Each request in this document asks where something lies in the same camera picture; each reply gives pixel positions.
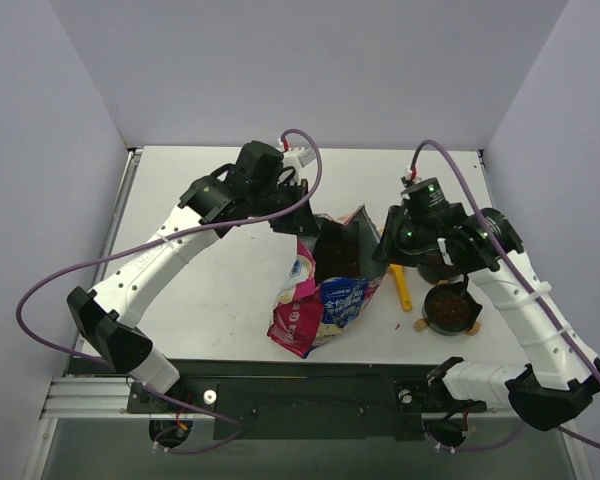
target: white table surface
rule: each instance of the white table surface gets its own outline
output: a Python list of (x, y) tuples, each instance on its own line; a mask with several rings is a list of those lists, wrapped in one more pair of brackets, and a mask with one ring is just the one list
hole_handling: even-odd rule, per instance
[[(146, 241), (169, 214), (190, 183), (219, 165), (235, 161), (239, 148), (146, 147), (142, 154), (114, 252)], [(322, 184), (311, 200), (315, 213), (334, 218), (365, 204), (378, 228), (387, 208), (400, 202), (400, 177), (412, 151), (323, 149)], [(452, 152), (480, 206), (490, 199), (475, 152)], [(305, 169), (311, 181), (315, 166)], [(438, 177), (451, 202), (471, 211), (444, 159), (424, 152), (420, 176)], [(139, 328), (169, 358), (305, 361), (266, 336), (276, 295), (295, 259), (295, 238), (274, 234), (268, 224), (234, 228), (183, 269), (155, 299)], [(109, 271), (123, 261), (113, 262)], [(415, 269), (407, 283), (413, 310), (401, 310), (393, 279), (387, 275), (359, 321), (345, 334), (312, 351), (307, 361), (437, 364), (450, 356), (491, 364), (524, 364), (527, 358), (487, 298), (469, 291), (484, 305), (480, 332), (445, 337), (413, 330), (431, 288)], [(95, 353), (85, 344), (85, 352)]]

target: blue label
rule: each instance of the blue label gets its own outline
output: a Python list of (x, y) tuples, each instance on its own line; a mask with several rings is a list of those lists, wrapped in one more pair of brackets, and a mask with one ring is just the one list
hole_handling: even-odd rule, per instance
[(289, 274), (289, 276), (297, 277), (298, 275), (300, 275), (301, 271), (302, 271), (302, 264), (300, 263), (300, 260), (296, 260), (293, 264), (293, 267), (291, 267), (291, 273)]
[(333, 278), (320, 285), (320, 300), (324, 305), (322, 323), (346, 327), (360, 313), (368, 279)]

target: screw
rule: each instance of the screw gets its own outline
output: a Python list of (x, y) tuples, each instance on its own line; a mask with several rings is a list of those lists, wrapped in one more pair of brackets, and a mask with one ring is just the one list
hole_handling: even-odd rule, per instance
[(404, 390), (400, 390), (400, 392), (398, 393), (398, 399), (402, 403), (411, 403), (411, 401), (413, 400), (413, 396), (411, 395), (411, 391), (405, 388)]
[(216, 403), (217, 398), (218, 395), (213, 390), (207, 390), (206, 392), (204, 392), (204, 395), (202, 397), (204, 403), (206, 403), (207, 405), (213, 405), (214, 403)]

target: white cable clip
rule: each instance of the white cable clip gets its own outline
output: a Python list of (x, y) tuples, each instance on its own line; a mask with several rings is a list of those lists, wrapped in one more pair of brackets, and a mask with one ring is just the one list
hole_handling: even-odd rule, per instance
[(520, 342), (520, 346), (522, 348), (524, 347), (531, 347), (533, 345), (543, 345), (547, 342), (550, 342), (551, 340), (553, 340), (554, 338), (558, 338), (559, 336), (561, 336), (563, 333), (568, 333), (571, 330), (573, 330), (573, 328), (571, 328), (571, 324), (566, 323), (560, 330), (556, 330), (555, 332), (547, 335), (544, 338), (541, 338), (539, 340), (531, 340), (530, 342)]
[(447, 252), (446, 238), (438, 239), (438, 248), (440, 248), (440, 254), (442, 255), (442, 259), (444, 260), (445, 265), (453, 266), (453, 262), (451, 261), (451, 256), (449, 255), (449, 252)]
[(168, 239), (165, 235), (162, 235), (160, 232), (156, 232), (156, 236), (160, 237), (160, 239), (167, 244), (167, 246), (173, 250), (173, 253), (176, 255), (176, 257), (178, 257), (180, 260), (182, 260), (182, 263), (185, 265), (189, 264), (189, 260), (187, 260), (186, 258), (184, 258), (182, 255), (180, 255), (180, 252), (178, 252), (178, 247), (176, 245), (176, 243), (173, 240)]
[(495, 305), (497, 310), (514, 310), (518, 309), (524, 305), (527, 305), (533, 302), (536, 298), (541, 297), (545, 293), (549, 293), (551, 291), (551, 284), (549, 282), (540, 282), (535, 290), (527, 295), (523, 295), (522, 297), (513, 300), (512, 302), (504, 302), (498, 305)]

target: white wall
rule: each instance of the white wall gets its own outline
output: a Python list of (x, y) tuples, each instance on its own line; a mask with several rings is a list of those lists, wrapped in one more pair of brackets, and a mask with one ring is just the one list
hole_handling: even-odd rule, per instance
[(132, 145), (485, 147), (566, 0), (52, 0)]
[[(95, 257), (126, 151), (46, 0), (0, 1), (0, 479), (20, 478), (62, 355), (22, 334), (16, 302), (42, 276)], [(64, 296), (93, 272), (45, 289), (26, 311), (65, 344)]]
[[(600, 353), (600, 0), (571, 0), (487, 148), (496, 205)], [(579, 425), (600, 440), (600, 395)], [(600, 452), (590, 450), (596, 478)]]

